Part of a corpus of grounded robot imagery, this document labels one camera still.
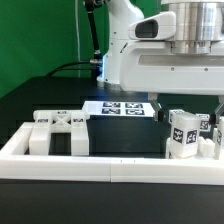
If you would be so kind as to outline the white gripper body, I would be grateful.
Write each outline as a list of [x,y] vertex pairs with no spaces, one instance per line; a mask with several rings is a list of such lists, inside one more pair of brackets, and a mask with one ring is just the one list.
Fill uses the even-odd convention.
[[125,91],[224,95],[224,41],[207,55],[172,54],[168,42],[134,42],[122,53],[120,85]]

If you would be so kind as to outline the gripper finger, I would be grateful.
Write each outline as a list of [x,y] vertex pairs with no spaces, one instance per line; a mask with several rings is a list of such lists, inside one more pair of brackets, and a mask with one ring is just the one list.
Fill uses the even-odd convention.
[[224,114],[224,95],[218,97],[218,106],[210,114],[209,123],[211,129],[214,129],[220,122],[221,116]]
[[157,122],[163,122],[164,121],[164,111],[162,110],[162,107],[158,102],[158,94],[157,93],[149,93],[148,101],[154,110],[154,115],[153,115],[154,120]]

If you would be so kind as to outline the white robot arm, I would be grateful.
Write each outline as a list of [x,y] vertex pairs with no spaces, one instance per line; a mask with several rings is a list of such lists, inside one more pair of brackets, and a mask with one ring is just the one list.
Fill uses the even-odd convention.
[[224,113],[224,0],[161,0],[145,17],[130,0],[105,0],[109,50],[97,78],[103,87],[145,92],[158,120],[160,94],[216,95]]

